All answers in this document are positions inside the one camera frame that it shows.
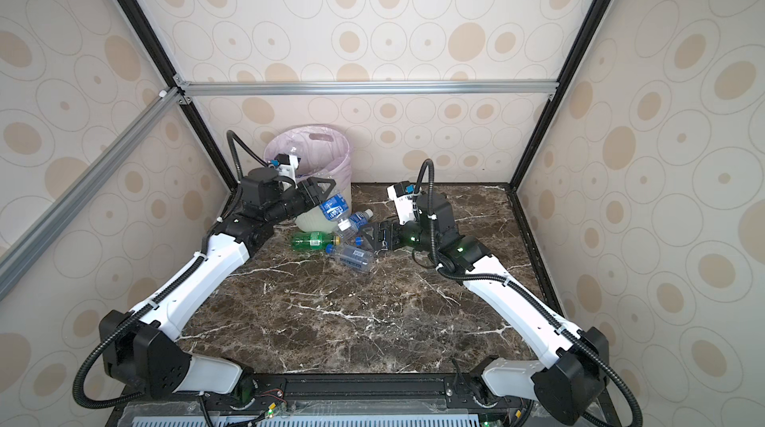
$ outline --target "brown marble surface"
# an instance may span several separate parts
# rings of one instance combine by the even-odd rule
[[[541,297],[504,190],[444,185],[460,232],[473,234]],[[395,213],[383,186],[353,186],[353,210]],[[410,253],[383,252],[360,274],[323,252],[295,253],[292,223],[229,276],[184,329],[179,345],[255,372],[398,373],[472,368],[487,355],[533,359],[521,337],[482,299]],[[426,259],[418,257],[420,262]]]

